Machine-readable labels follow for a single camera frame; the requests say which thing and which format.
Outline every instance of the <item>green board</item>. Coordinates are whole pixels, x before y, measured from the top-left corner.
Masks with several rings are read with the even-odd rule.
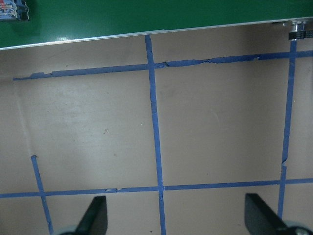
[[[0,48],[313,16],[313,0],[26,0],[28,22],[0,22]]]

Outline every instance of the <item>vertical blue tape line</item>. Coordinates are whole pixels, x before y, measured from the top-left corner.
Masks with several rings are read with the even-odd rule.
[[[49,212],[49,208],[48,208],[48,204],[45,198],[45,191],[44,191],[44,186],[43,183],[41,181],[41,177],[40,177],[40,173],[39,173],[39,168],[38,168],[38,164],[37,164],[37,156],[31,156],[31,161],[33,163],[33,168],[34,168],[34,172],[35,172],[35,176],[36,176],[36,181],[37,181],[37,186],[39,189],[39,194],[41,197],[41,201],[43,203],[43,207],[44,207],[44,212],[45,212],[45,218],[47,220],[48,223],[48,228],[49,228],[49,233],[53,234],[53,226],[52,226],[52,221],[51,221],[51,217],[50,217],[50,212]]]
[[[165,226],[165,210],[164,210],[164,186],[163,186],[163,176],[162,176],[162,160],[161,160],[161,147],[160,147],[160,134],[158,128],[158,118],[157,118],[157,95],[156,95],[156,77],[155,77],[155,64],[153,61],[152,53],[152,42],[150,35],[145,35],[148,68],[149,68],[149,81],[150,81],[150,101],[151,101],[151,111],[152,111],[152,123],[153,123],[153,133],[155,139],[155,150],[156,150],[156,174],[157,174],[157,187],[159,193],[159,211],[160,211],[160,223],[161,223],[161,234],[166,235]]]
[[[279,198],[278,198],[278,216],[280,218],[283,217],[283,208],[284,208],[286,173],[287,173],[286,161],[288,159],[289,136],[290,136],[290,128],[291,128],[291,111],[292,111],[292,100],[293,100],[294,71],[295,71],[295,59],[297,56],[296,50],[297,50],[297,42],[291,41],[290,57],[289,57],[289,75],[288,75],[288,86],[287,86],[285,128],[284,128],[284,140],[283,140],[283,153],[282,153],[281,177],[280,177]]]

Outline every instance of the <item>black object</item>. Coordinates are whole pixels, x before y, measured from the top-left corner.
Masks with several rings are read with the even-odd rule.
[[[305,38],[313,38],[313,30],[289,33],[289,40],[298,40],[298,39],[305,39]]]
[[[105,235],[108,229],[107,200],[105,196],[94,197],[75,232],[61,235]]]
[[[251,235],[313,235],[302,227],[287,227],[256,193],[245,198],[245,224]]]

